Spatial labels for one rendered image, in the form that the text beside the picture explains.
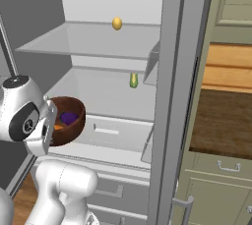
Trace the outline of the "olive green drawer front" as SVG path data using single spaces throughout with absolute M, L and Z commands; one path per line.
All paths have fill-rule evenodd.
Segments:
M 252 180 L 252 160 L 197 153 L 193 169 L 233 178 Z

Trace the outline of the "white fridge shelf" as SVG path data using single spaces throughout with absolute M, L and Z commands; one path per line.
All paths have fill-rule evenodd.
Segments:
M 152 122 L 155 118 L 156 88 L 143 84 L 130 87 L 130 74 L 107 70 L 72 68 L 46 94 L 82 100 L 88 114 Z

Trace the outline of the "corn cob with green husk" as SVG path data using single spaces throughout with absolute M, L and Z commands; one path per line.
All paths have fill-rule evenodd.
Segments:
M 131 73 L 130 75 L 130 87 L 136 88 L 138 86 L 138 74 Z

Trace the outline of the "olive green cupboard door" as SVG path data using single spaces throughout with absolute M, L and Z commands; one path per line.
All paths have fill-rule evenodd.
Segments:
M 188 225 L 247 225 L 252 214 L 252 188 L 192 177 L 186 197 L 193 196 Z

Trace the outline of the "brown wooden bowl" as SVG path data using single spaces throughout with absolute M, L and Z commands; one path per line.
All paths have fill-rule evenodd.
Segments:
M 64 128 L 63 130 L 59 131 L 53 130 L 50 145 L 61 146 L 73 141 L 81 134 L 86 124 L 86 107 L 81 100 L 75 97 L 58 96 L 52 97 L 51 100 L 57 107 L 57 116 L 55 124 L 63 125 Z M 74 112 L 79 116 L 79 118 L 74 123 L 67 126 L 60 120 L 60 115 L 63 112 Z

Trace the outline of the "grey freezer drawer front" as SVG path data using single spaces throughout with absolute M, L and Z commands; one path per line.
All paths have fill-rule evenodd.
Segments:
M 89 204 L 101 225 L 147 225 L 147 216 Z
M 118 185 L 124 187 L 123 198 L 97 195 L 95 192 L 88 198 L 88 204 L 118 209 L 141 215 L 148 214 L 149 183 L 122 174 L 98 170 L 96 190 L 115 192 Z

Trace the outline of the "yellow lemon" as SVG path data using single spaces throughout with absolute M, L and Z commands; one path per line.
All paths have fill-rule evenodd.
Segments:
M 115 29 L 115 30 L 120 30 L 122 28 L 122 20 L 119 18 L 119 17 L 115 17 L 113 20 L 112 20 L 112 27 Z

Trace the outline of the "grey fridge door bin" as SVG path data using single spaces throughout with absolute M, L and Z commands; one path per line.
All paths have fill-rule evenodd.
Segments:
M 153 149 L 153 140 L 154 140 L 154 130 L 150 131 L 150 134 L 145 142 L 144 149 L 142 152 L 141 161 L 145 163 L 152 163 L 152 149 Z
M 144 84 L 157 85 L 158 80 L 158 59 L 159 59 L 160 41 L 153 47 L 149 54 L 148 63 L 144 75 Z

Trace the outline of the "purple eggplant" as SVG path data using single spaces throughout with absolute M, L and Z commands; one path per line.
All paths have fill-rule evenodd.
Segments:
M 79 116 L 74 112 L 63 112 L 60 115 L 61 122 L 64 123 L 65 125 L 67 125 L 67 126 L 74 123 L 78 118 L 79 118 Z

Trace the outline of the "white crisper drawer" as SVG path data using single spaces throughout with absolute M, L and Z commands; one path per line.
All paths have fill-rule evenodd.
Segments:
M 75 142 L 141 152 L 153 123 L 88 115 Z

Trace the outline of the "glass fridge shelf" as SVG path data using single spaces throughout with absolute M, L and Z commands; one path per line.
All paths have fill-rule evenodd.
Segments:
M 64 23 L 17 48 L 20 52 L 147 59 L 159 41 L 160 26 Z

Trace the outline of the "olive green wall cupboard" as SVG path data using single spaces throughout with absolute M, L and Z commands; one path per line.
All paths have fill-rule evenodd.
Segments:
M 252 0 L 213 0 L 211 42 L 252 45 Z

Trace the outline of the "dark grey fridge door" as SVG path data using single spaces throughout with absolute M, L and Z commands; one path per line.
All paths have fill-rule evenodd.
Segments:
M 0 0 L 0 16 L 18 72 L 32 77 L 46 93 L 70 70 L 71 58 L 17 49 L 65 22 L 62 0 Z M 0 188 L 13 197 L 34 162 L 22 143 L 0 141 Z

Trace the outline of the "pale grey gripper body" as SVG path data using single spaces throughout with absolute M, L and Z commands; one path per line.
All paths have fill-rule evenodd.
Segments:
M 57 107 L 54 102 L 48 97 L 44 97 L 45 112 L 44 112 L 44 126 L 46 127 L 46 133 L 43 138 L 43 145 L 49 146 L 52 140 L 52 133 L 54 130 L 54 124 L 57 116 Z

